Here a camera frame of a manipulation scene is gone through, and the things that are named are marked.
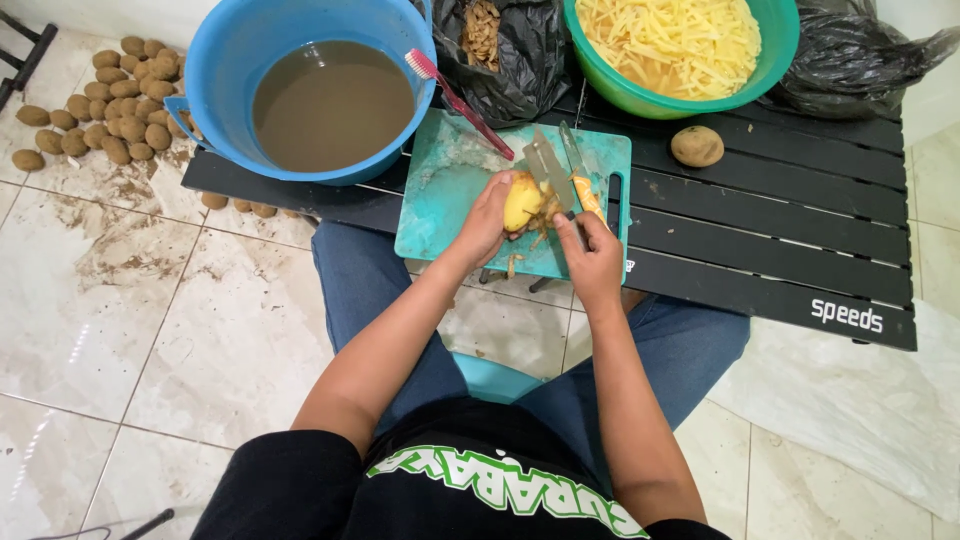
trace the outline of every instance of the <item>white plastic sheet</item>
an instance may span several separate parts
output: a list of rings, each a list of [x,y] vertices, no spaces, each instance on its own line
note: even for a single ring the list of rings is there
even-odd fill
[[[708,398],[960,523],[960,320],[916,310],[917,353],[754,319]]]

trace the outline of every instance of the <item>blue stool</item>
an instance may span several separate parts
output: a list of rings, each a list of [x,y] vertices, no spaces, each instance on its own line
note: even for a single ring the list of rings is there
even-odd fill
[[[543,384],[542,380],[492,360],[450,353],[467,380],[470,396],[478,400],[509,405]]]

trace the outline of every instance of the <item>hand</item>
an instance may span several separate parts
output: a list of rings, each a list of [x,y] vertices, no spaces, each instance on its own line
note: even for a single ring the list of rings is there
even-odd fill
[[[447,248],[462,258],[470,270],[487,264],[503,243],[503,207],[514,181],[514,172],[500,171],[491,176],[473,202],[460,233]]]
[[[573,290],[584,305],[587,315],[613,308],[619,312],[620,281],[623,279],[623,244],[610,232],[607,224],[593,212],[580,212],[574,218],[584,230],[591,251],[584,251],[577,241],[574,224],[557,213],[553,225],[564,247],[566,266],[570,269]]]

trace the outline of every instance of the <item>orange knife handle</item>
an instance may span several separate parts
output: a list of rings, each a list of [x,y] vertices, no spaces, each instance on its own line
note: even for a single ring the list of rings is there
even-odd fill
[[[606,223],[607,219],[603,216],[600,203],[597,202],[593,191],[590,191],[590,181],[584,177],[575,176],[573,177],[573,187],[577,190],[577,196],[580,197],[580,205],[584,207],[584,210],[597,214],[597,216]]]

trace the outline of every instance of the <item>person's left hand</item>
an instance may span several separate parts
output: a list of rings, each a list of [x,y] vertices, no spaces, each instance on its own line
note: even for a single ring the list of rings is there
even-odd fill
[[[514,173],[500,171],[491,176],[473,202],[460,233],[447,248],[458,258],[463,258],[470,270],[487,264],[503,243],[503,207],[514,182]]]

